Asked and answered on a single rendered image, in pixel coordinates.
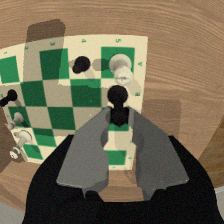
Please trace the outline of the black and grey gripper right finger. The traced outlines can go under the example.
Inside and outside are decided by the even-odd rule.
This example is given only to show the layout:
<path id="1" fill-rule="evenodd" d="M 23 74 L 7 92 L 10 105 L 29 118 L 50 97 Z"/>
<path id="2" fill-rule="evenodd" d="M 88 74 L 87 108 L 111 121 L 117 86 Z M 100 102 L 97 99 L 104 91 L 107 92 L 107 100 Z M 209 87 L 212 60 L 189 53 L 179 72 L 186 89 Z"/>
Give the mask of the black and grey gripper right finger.
<path id="1" fill-rule="evenodd" d="M 144 201 L 150 200 L 155 190 L 164 189 L 167 198 L 192 201 L 203 207 L 215 224 L 224 224 L 213 184 L 200 162 L 173 135 L 132 107 L 125 109 L 136 145 L 136 183 Z"/>

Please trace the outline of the green and cream chessboard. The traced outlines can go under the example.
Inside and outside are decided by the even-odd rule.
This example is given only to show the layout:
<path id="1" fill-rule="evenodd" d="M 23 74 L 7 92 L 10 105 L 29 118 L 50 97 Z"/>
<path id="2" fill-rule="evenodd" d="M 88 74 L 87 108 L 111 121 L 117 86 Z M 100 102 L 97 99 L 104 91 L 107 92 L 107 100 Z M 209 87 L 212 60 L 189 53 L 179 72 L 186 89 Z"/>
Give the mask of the green and cream chessboard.
<path id="1" fill-rule="evenodd" d="M 110 59 L 124 54 L 131 60 L 133 81 L 123 86 L 130 106 L 141 114 L 147 36 L 77 35 L 37 40 L 0 49 L 0 100 L 10 89 L 15 101 L 3 107 L 8 124 L 16 112 L 24 121 L 11 130 L 16 144 L 21 130 L 32 140 L 20 152 L 27 162 L 42 164 L 68 134 L 76 132 L 101 110 L 113 104 L 108 90 L 117 85 L 109 68 Z M 80 56 L 90 60 L 90 68 L 75 74 L 72 67 Z M 109 155 L 109 170 L 132 170 L 136 145 L 128 124 L 109 126 L 109 141 L 104 150 Z"/>

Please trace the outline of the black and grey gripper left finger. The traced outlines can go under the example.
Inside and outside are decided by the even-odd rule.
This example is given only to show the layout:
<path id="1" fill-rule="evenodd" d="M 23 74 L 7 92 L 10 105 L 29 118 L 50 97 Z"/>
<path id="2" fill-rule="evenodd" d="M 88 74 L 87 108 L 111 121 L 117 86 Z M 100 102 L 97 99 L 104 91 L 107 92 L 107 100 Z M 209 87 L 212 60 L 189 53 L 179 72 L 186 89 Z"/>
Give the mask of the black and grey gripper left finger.
<path id="1" fill-rule="evenodd" d="M 103 148 L 111 116 L 112 106 L 105 107 L 43 161 L 30 183 L 22 224 L 37 224 L 53 208 L 85 201 L 87 191 L 108 186 L 109 156 Z"/>

